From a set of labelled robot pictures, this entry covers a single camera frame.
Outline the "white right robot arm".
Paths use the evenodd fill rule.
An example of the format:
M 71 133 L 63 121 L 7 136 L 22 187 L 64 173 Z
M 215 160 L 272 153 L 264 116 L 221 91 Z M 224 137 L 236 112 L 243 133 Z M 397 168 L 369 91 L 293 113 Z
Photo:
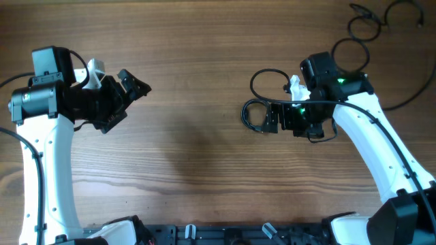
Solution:
M 287 79 L 289 101 L 271 99 L 285 130 L 322 142 L 330 119 L 348 135 L 369 169 L 382 202 L 372 216 L 328 221 L 336 244 L 434 244 L 435 178 L 408 151 L 386 118 L 367 75 L 339 70 L 322 52 L 301 62 L 302 79 Z

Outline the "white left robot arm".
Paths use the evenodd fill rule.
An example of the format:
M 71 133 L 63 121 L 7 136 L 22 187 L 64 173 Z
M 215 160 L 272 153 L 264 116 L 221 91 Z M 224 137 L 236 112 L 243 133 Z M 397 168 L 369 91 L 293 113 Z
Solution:
M 92 235 L 80 226 L 72 188 L 72 138 L 90 124 L 109 132 L 151 88 L 126 70 L 107 76 L 99 61 L 75 69 L 76 53 L 49 46 L 32 52 L 34 70 L 8 108 L 22 147 L 25 207 L 20 244 L 152 244 L 137 216 L 106 223 Z

